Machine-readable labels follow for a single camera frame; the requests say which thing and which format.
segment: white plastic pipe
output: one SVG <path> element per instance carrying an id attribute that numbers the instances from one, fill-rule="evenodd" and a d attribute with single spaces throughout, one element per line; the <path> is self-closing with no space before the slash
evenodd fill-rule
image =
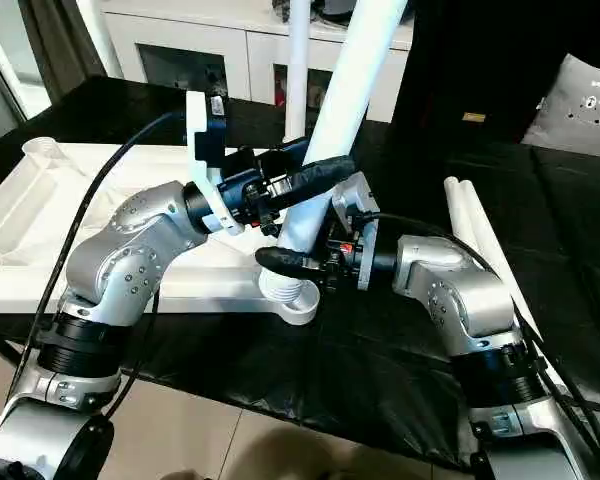
<path id="1" fill-rule="evenodd" d="M 407 0 L 358 0 L 347 38 L 331 77 L 304 164 L 348 155 L 369 104 L 371 89 L 389 50 Z M 278 246 L 298 252 L 313 248 L 331 192 L 287 212 Z M 302 281 L 263 269 L 260 289 L 272 300 L 289 302 Z"/>
<path id="2" fill-rule="evenodd" d="M 291 0 L 284 142 L 305 135 L 311 0 Z"/>
<path id="3" fill-rule="evenodd" d="M 444 191 L 447 194 L 449 217 L 453 234 L 476 251 L 480 251 L 478 242 L 473 234 L 471 219 L 464 201 L 464 193 L 456 177 L 448 177 L 444 181 Z"/>
<path id="4" fill-rule="evenodd" d="M 500 279 L 507 286 L 511 297 L 518 305 L 520 313 L 524 319 L 529 323 L 529 325 L 531 325 L 531 328 L 533 328 L 538 335 L 542 336 L 538 330 L 535 320 L 533 319 L 531 310 L 529 310 L 529 306 L 522 295 L 520 286 L 513 275 L 513 271 L 509 266 L 507 257 L 505 257 L 504 252 L 502 251 L 500 242 L 498 242 L 498 237 L 496 237 L 496 234 L 493 231 L 493 227 L 489 222 L 489 218 L 484 211 L 482 203 L 480 203 L 480 198 L 478 198 L 478 194 L 476 193 L 473 183 L 471 183 L 469 180 L 463 180 L 460 182 L 460 188 L 462 189 L 462 193 L 464 195 L 464 203 L 467 209 L 467 214 L 471 220 L 473 234 L 478 242 L 478 251 L 484 257 L 484 259 L 489 262 Z M 547 368 L 547 374 L 554 383 L 564 386 L 564 382 L 551 365 L 549 365 Z"/>

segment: black wire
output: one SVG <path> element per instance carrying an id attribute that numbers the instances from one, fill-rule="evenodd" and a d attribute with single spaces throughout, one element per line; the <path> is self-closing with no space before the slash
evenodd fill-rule
<path id="1" fill-rule="evenodd" d="M 69 227 L 69 232 L 67 233 L 65 241 L 62 244 L 62 249 L 60 250 L 60 254 L 58 255 L 58 260 L 56 261 L 56 263 L 53 267 L 51 276 L 49 277 L 49 281 L 47 282 L 47 286 L 44 289 L 42 298 L 40 299 L 40 303 L 38 304 L 38 308 L 36 309 L 35 316 L 33 317 L 33 323 L 31 325 L 31 330 L 29 330 L 29 335 L 27 336 L 27 341 L 24 344 L 24 350 L 22 351 L 22 356 L 20 357 L 20 363 L 16 367 L 16 371 L 14 372 L 13 378 L 11 380 L 11 385 L 9 386 L 9 392 L 7 393 L 7 400 L 9 400 L 9 398 L 13 394 L 13 389 L 15 388 L 16 384 L 18 383 L 18 380 L 20 379 L 20 376 L 22 375 L 22 372 L 24 371 L 24 367 L 25 367 L 27 361 L 29 360 L 29 356 L 31 355 L 31 349 L 33 348 L 33 342 L 35 339 L 35 335 L 38 330 L 38 326 L 44 315 L 47 305 L 49 304 L 49 299 L 51 298 L 53 289 L 55 288 L 56 283 L 58 282 L 58 278 L 60 277 L 60 273 L 62 272 L 64 264 L 67 260 L 67 257 L 69 256 L 69 251 L 71 250 L 71 245 L 73 244 L 73 241 L 76 238 L 78 229 L 80 228 L 80 224 L 82 223 L 82 219 L 84 218 L 84 215 L 87 212 L 87 208 L 89 207 L 91 200 L 93 200 L 93 197 L 95 196 L 96 191 L 98 190 L 98 187 L 100 187 L 100 184 L 102 183 L 104 178 L 109 174 L 111 169 L 120 161 L 120 159 L 124 156 L 124 154 L 127 153 L 129 151 L 129 149 L 131 147 L 133 147 L 139 140 L 141 140 L 143 137 L 147 136 L 156 127 L 158 127 L 160 124 L 162 124 L 166 120 L 169 120 L 171 118 L 181 117 L 182 115 L 183 115 L 182 112 L 165 113 L 164 115 L 156 118 L 151 123 L 149 123 L 144 128 L 142 128 L 142 130 L 140 130 L 138 133 L 136 133 L 134 136 L 132 136 L 127 141 L 127 143 L 122 145 L 111 156 L 111 158 L 109 160 L 107 160 L 107 162 L 104 164 L 104 166 L 100 169 L 98 174 L 95 176 L 95 178 L 91 182 L 91 185 L 89 185 L 89 188 L 87 189 L 87 192 L 85 193 L 84 197 L 82 198 L 82 202 L 80 203 L 80 206 L 78 207 L 78 211 L 76 212 L 76 215 L 73 218 L 73 222 L 71 223 L 71 226 Z"/>
<path id="2" fill-rule="evenodd" d="M 465 242 L 463 242 L 456 236 L 445 232 L 444 230 L 442 230 L 441 228 L 439 228 L 437 226 L 430 225 L 428 223 L 421 222 L 419 220 L 414 220 L 414 219 L 411 219 L 408 217 L 403 217 L 401 215 L 395 215 L 395 214 L 384 213 L 384 212 L 367 213 L 367 214 L 364 214 L 362 217 L 366 221 L 373 220 L 373 219 L 394 220 L 396 222 L 400 222 L 400 223 L 407 225 L 411 228 L 414 228 L 416 230 L 420 230 L 421 232 L 425 233 L 426 235 L 435 235 L 435 236 L 440 236 L 440 237 L 446 238 L 450 242 L 461 247 L 469 255 L 471 255 L 471 257 L 476 262 L 478 262 L 478 264 L 484 270 L 486 270 L 489 273 L 492 273 L 495 276 L 498 276 L 498 274 L 494 271 L 494 269 L 491 267 L 489 262 L 487 262 L 482 257 L 482 255 L 480 255 L 472 247 L 467 245 Z M 545 382 L 545 384 L 547 385 L 547 388 L 549 388 L 552 395 L 556 399 L 556 402 L 560 405 L 561 408 L 563 408 L 563 410 L 564 410 L 565 414 L 567 415 L 567 417 L 569 418 L 569 420 L 574 424 L 574 427 L 578 430 L 578 432 L 580 432 L 580 434 L 583 435 L 583 432 L 587 431 L 587 434 L 583 435 L 583 440 L 585 441 L 585 443 L 587 443 L 587 445 L 589 445 L 594 456 L 600 457 L 600 422 L 598 421 L 598 418 L 595 416 L 595 413 L 593 413 L 591 406 L 589 405 L 587 400 L 584 398 L 584 396 L 580 392 L 580 389 L 577 387 L 575 382 L 572 380 L 571 376 L 568 374 L 568 372 L 566 372 L 566 370 L 562 366 L 562 363 L 560 362 L 559 357 L 557 355 L 555 355 L 546 346 L 546 344 L 544 343 L 542 338 L 540 338 L 540 335 L 538 335 L 538 333 L 533 328 L 531 328 L 531 326 L 529 325 L 527 320 L 520 313 L 520 309 L 518 308 L 518 305 L 516 304 L 514 299 L 512 299 L 512 302 L 513 302 L 514 313 L 518 317 L 518 322 L 520 324 L 523 338 L 525 338 L 526 343 L 530 346 L 531 349 L 534 348 L 533 344 L 535 343 L 535 345 L 543 353 L 543 355 L 545 357 L 547 357 L 547 359 L 549 360 L 549 363 L 553 366 L 556 373 L 564 381 L 565 386 L 567 387 L 567 389 L 573 396 L 573 399 L 575 400 L 576 404 L 578 405 L 578 407 L 580 407 L 585 418 L 589 421 L 589 425 L 590 425 L 591 429 L 593 430 L 593 434 L 598 443 L 597 446 L 593 445 L 593 439 L 591 438 L 591 435 L 588 434 L 588 431 L 586 430 L 586 427 L 584 426 L 582 421 L 577 417 L 575 412 L 573 412 L 573 410 L 571 409 L 567 400 L 564 398 L 564 394 L 562 392 L 560 392 L 558 387 L 553 383 L 553 381 L 549 378 L 548 375 L 546 375 L 546 374 L 544 375 L 543 381 Z"/>
<path id="3" fill-rule="evenodd" d="M 118 408 L 120 408 L 120 405 L 122 405 L 122 402 L 124 401 L 125 397 L 129 393 L 129 391 L 131 390 L 131 387 L 133 386 L 133 382 L 135 382 L 136 379 L 138 378 L 138 374 L 140 373 L 140 367 L 142 366 L 143 354 L 144 354 L 145 347 L 149 341 L 149 337 L 151 336 L 153 327 L 156 324 L 156 320 L 158 319 L 159 304 L 160 304 L 160 288 L 158 288 L 158 290 L 156 290 L 156 293 L 153 295 L 153 305 L 151 306 L 151 318 L 149 319 L 149 323 L 147 324 L 147 328 L 144 331 L 142 341 L 140 342 L 138 355 L 136 356 L 136 361 L 133 364 L 131 373 L 129 373 L 129 379 L 127 380 L 127 383 L 125 384 L 125 386 L 122 388 L 122 391 L 120 392 L 120 394 L 118 395 L 116 400 L 113 402 L 113 405 L 111 405 L 111 407 L 109 407 L 109 410 L 107 410 L 107 413 L 105 413 L 104 417 L 106 419 L 110 419 L 113 416 L 113 414 L 116 413 L 116 410 L 118 410 Z"/>

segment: black tablecloth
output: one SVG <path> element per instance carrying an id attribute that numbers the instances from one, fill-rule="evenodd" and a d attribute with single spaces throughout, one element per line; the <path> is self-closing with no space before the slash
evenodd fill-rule
<path id="1" fill-rule="evenodd" d="M 94 79 L 0 139 L 0 183 L 28 139 L 122 143 L 184 93 Z M 283 113 L 235 101 L 232 146 L 274 145 Z M 182 125 L 146 143 L 181 144 Z M 365 122 L 354 147 L 383 211 L 449 228 L 442 180 L 470 179 L 547 342 L 578 381 L 600 395 L 600 158 L 521 145 L 462 148 L 415 141 Z M 399 231 L 380 226 L 391 243 Z M 21 340 L 30 315 L 0 315 Z M 140 337 L 146 318 L 139 322 Z M 134 358 L 138 342 L 132 342 Z M 315 320 L 275 315 L 164 314 L 142 378 L 368 445 L 459 466 L 462 394 L 424 309 L 387 288 L 325 296 Z"/>

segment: label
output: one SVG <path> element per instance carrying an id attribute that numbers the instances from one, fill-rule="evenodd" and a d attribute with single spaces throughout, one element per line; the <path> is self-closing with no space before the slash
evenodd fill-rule
<path id="1" fill-rule="evenodd" d="M 211 113 L 213 115 L 220 115 L 224 117 L 224 105 L 222 103 L 222 97 L 211 97 L 209 101 L 211 103 Z"/>
<path id="2" fill-rule="evenodd" d="M 464 112 L 462 116 L 463 122 L 475 122 L 475 123 L 484 123 L 487 116 L 484 113 L 471 113 Z"/>

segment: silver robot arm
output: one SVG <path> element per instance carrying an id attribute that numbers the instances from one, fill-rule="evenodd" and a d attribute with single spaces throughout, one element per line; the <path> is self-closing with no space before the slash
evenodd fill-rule
<path id="1" fill-rule="evenodd" d="M 405 235 L 397 251 L 393 290 L 427 309 L 467 398 L 477 478 L 600 478 L 540 383 L 502 281 L 444 238 Z"/>
<path id="2" fill-rule="evenodd" d="M 327 229 L 326 260 L 266 247 L 256 252 L 258 262 L 282 275 L 316 279 L 327 290 L 343 282 L 366 290 L 370 279 L 389 274 L 395 293 L 422 304 L 467 400 L 480 445 L 472 456 L 476 478 L 600 478 L 591 451 L 545 392 L 537 373 L 542 366 L 527 350 L 502 281 L 445 238 L 404 235 L 397 250 L 378 251 L 379 208 L 360 172 L 335 189 L 332 203 L 340 226 Z M 356 218 L 365 215 L 357 228 Z"/>
<path id="3" fill-rule="evenodd" d="M 218 184 L 240 224 L 275 233 L 279 211 L 333 188 L 355 170 L 349 157 L 299 167 L 298 141 L 253 157 L 240 150 Z M 246 166 L 237 170 L 236 164 Z M 0 478 L 97 478 L 113 441 L 100 412 L 120 385 L 133 325 L 180 254 L 223 228 L 192 183 L 170 182 L 126 200 L 67 262 L 67 288 L 0 415 Z"/>
<path id="4" fill-rule="evenodd" d="M 203 244 L 183 186 L 134 195 L 67 264 L 67 288 L 0 416 L 5 478 L 95 479 L 113 441 L 100 415 L 120 385 L 131 327 L 169 264 Z"/>

